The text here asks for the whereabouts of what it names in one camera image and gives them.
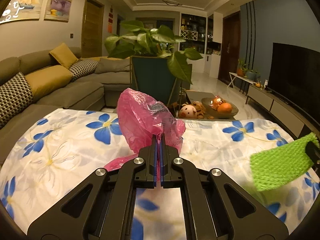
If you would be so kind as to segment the large black television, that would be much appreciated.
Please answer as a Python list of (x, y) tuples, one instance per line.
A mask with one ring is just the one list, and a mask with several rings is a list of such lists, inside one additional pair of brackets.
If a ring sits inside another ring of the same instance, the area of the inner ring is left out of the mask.
[(274, 43), (268, 87), (309, 115), (318, 115), (319, 52)]

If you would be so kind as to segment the purple abstract painting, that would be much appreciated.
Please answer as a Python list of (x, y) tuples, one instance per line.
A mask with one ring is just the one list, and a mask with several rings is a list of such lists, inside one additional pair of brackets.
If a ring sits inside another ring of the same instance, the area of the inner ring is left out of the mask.
[(48, 0), (44, 20), (68, 22), (72, 0)]

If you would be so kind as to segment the potted green plant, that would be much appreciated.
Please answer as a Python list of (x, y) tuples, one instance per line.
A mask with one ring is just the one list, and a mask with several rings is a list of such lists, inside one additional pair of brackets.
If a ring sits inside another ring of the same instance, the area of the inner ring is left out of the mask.
[(122, 21), (125, 35), (111, 35), (104, 45), (108, 57), (129, 59), (132, 89), (148, 94), (169, 106), (178, 101), (182, 83), (191, 84), (189, 61), (202, 55), (194, 48), (175, 50), (185, 40), (166, 25), (146, 28), (141, 21)]

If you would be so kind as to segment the wooden door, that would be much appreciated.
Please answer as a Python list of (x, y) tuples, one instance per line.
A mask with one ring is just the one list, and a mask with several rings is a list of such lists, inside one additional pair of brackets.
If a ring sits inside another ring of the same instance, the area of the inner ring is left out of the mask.
[(81, 51), (83, 57), (102, 55), (104, 5), (85, 0), (82, 18)]

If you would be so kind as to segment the houndstooth patterned cushion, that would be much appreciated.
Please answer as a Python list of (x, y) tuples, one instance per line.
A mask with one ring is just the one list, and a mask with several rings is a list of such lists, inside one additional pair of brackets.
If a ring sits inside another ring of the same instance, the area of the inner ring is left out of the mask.
[(71, 81), (75, 81), (81, 77), (93, 74), (97, 68), (98, 61), (92, 59), (80, 60), (73, 64), (69, 71), (72, 74)]

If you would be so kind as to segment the floral white tablecloth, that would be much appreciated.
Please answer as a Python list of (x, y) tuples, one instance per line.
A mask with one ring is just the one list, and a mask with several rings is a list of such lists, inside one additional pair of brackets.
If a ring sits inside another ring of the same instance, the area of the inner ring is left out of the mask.
[[(185, 127), (181, 157), (203, 170), (221, 169), (289, 231), (319, 196), (313, 170), (275, 190), (255, 189), (250, 156), (292, 141), (277, 124), (263, 119), (187, 120)], [(1, 202), (23, 232), (97, 168), (133, 155), (115, 114), (57, 109), (17, 128), (20, 135), (1, 169)], [(138, 191), (132, 238), (186, 238), (178, 189)]]

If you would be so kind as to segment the pink pig figurine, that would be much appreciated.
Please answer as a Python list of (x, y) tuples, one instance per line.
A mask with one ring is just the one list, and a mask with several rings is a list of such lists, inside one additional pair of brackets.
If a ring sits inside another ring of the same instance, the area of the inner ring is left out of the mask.
[(193, 105), (183, 104), (178, 117), (181, 119), (196, 119), (197, 118), (197, 110)]

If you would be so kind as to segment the large yellow cushion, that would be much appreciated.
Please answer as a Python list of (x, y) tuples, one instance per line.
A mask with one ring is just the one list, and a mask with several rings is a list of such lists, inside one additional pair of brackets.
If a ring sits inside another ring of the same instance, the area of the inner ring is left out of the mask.
[(42, 68), (25, 76), (31, 86), (33, 102), (65, 87), (70, 83), (72, 77), (72, 73), (61, 65)]

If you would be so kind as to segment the pink plastic bag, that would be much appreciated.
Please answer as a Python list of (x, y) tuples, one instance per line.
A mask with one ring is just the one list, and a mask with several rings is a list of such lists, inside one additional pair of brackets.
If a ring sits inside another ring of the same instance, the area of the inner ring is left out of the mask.
[(118, 100), (119, 126), (129, 148), (134, 154), (118, 157), (104, 166), (108, 171), (117, 170), (127, 161), (138, 157), (139, 151), (165, 136), (165, 143), (181, 151), (185, 123), (177, 120), (168, 108), (148, 94), (128, 88)]

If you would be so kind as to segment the display shelf cabinet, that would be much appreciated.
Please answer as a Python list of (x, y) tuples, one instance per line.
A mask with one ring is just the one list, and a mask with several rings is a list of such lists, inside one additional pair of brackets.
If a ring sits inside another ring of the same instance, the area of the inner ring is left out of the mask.
[(196, 49), (200, 54), (204, 54), (206, 42), (207, 20), (205, 17), (181, 14), (180, 37), (185, 42), (180, 43), (180, 50), (186, 48)]

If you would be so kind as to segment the small white side table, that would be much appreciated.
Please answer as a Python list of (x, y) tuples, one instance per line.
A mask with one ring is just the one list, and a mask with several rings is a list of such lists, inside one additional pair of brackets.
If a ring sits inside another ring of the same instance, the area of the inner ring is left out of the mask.
[(235, 85), (234, 85), (234, 81), (236, 79), (239, 79), (241, 81), (241, 85), (240, 85), (240, 88), (239, 88), (239, 91), (242, 92), (243, 94), (244, 93), (248, 93), (248, 90), (249, 90), (249, 86), (250, 85), (254, 85), (255, 82), (246, 78), (246, 77), (243, 77), (243, 76), (239, 76), (238, 74), (236, 73), (233, 73), (233, 72), (229, 72), (229, 77), (230, 77), (230, 83), (227, 85), (227, 87), (232, 87), (232, 88), (235, 88)]

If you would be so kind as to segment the orange fruit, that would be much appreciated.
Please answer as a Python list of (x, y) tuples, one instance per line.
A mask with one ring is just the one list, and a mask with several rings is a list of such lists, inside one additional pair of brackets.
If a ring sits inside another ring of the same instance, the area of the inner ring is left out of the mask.
[(233, 110), (233, 106), (230, 103), (222, 103), (217, 108), (218, 113), (231, 113)]

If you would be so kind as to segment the sailboat painting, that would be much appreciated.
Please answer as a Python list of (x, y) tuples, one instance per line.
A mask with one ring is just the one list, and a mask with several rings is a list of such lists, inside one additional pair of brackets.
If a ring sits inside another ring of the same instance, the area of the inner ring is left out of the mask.
[(1, 24), (10, 21), (39, 20), (44, 0), (11, 0), (1, 16)]

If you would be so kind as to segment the green foam net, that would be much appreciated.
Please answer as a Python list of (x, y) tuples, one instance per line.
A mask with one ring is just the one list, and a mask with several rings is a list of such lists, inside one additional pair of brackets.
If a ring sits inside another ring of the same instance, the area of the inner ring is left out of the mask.
[(253, 184), (258, 191), (277, 189), (302, 176), (315, 165), (315, 156), (307, 154), (307, 145), (319, 150), (315, 133), (293, 142), (250, 156)]

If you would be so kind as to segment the dark entrance door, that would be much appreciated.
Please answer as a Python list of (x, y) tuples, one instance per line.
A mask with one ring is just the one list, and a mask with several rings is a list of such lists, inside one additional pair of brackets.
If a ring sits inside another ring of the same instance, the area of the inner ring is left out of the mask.
[(218, 79), (225, 84), (229, 84), (231, 81), (229, 72), (236, 73), (238, 67), (241, 40), (240, 11), (225, 17), (222, 27), (221, 59)]

